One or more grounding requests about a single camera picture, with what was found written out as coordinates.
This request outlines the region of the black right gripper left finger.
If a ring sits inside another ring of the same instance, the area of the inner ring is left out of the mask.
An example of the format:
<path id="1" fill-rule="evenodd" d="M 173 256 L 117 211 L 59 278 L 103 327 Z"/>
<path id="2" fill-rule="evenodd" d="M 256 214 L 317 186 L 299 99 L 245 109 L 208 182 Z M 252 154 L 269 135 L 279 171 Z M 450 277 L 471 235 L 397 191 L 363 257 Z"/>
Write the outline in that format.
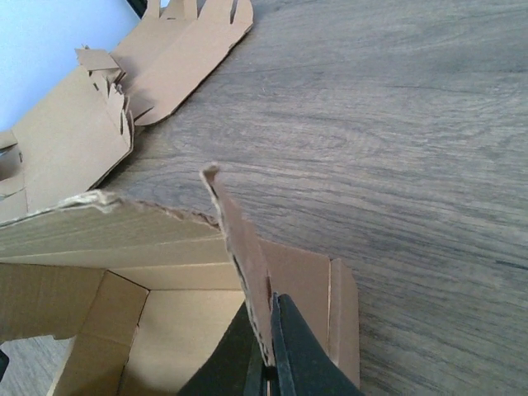
<path id="1" fill-rule="evenodd" d="M 261 352 L 245 304 L 238 309 L 210 358 L 177 393 L 190 396 L 265 393 Z"/>

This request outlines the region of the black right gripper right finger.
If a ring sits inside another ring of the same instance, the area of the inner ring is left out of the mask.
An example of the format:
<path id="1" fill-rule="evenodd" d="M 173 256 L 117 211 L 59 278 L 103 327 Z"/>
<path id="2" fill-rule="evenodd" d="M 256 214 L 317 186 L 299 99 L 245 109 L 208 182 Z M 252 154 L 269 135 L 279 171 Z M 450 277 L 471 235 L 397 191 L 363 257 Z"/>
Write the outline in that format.
<path id="1" fill-rule="evenodd" d="M 272 296 L 271 334 L 276 367 L 272 395 L 353 396 L 362 392 L 327 356 L 287 294 Z"/>

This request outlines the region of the cardboard box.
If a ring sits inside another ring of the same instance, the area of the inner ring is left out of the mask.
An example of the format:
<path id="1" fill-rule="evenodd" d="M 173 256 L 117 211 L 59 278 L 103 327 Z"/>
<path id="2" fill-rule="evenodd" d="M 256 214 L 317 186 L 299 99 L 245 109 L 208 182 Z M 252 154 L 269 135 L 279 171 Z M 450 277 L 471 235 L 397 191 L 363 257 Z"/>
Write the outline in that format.
<path id="1" fill-rule="evenodd" d="M 2 223 L 2 341 L 69 340 L 49 394 L 179 395 L 245 304 L 272 395 L 275 293 L 360 389 L 351 269 L 258 237 L 218 172 L 201 173 L 216 218 L 95 190 Z"/>

